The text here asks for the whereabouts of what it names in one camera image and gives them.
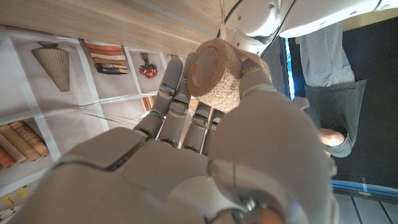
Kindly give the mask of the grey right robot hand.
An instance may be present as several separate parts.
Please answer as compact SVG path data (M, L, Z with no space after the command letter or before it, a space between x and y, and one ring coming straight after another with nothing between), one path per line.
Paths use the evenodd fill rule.
M337 223L314 123L253 59L238 72L207 155L111 129L62 156L11 223Z

